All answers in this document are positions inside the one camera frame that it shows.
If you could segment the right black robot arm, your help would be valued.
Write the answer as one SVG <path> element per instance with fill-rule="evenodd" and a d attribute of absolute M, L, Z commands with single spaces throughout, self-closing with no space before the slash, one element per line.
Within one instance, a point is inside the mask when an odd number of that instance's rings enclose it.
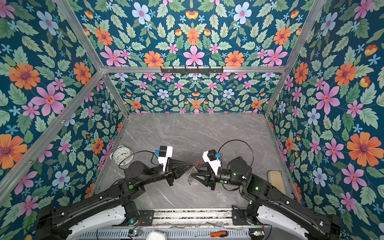
<path fill-rule="evenodd" d="M 208 161 L 191 177 L 214 190 L 216 184 L 232 185 L 247 200 L 245 216 L 281 229 L 301 240 L 338 240 L 343 221 L 336 215 L 323 215 L 291 199 L 271 183 L 253 174 L 241 157 L 230 161 L 226 169 Z"/>

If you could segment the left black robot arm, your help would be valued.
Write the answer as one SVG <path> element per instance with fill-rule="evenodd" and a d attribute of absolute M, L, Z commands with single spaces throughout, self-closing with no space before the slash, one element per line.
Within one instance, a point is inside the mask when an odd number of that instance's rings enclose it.
<path fill-rule="evenodd" d="M 173 186 L 192 166 L 174 159 L 168 159 L 166 166 L 152 168 L 140 161 L 132 162 L 124 169 L 124 178 L 105 191 L 65 207 L 41 208 L 36 221 L 36 239 L 72 240 L 104 227 L 137 226 L 143 218 L 134 200 L 145 193 L 145 185 L 165 180 Z"/>

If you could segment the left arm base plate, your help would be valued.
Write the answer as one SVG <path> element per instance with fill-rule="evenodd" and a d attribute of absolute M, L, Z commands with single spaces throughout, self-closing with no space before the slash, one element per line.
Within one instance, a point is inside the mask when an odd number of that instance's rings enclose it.
<path fill-rule="evenodd" d="M 153 210 L 139 210 L 134 214 L 134 217 L 131 220 L 131 226 L 135 227 L 149 227 L 152 226 L 154 220 Z"/>

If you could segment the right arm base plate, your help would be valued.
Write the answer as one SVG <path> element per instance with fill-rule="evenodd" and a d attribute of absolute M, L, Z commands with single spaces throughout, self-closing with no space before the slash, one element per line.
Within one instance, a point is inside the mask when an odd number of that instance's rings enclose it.
<path fill-rule="evenodd" d="M 232 222 L 234 226 L 252 226 L 255 222 L 247 217 L 242 209 L 232 208 Z"/>

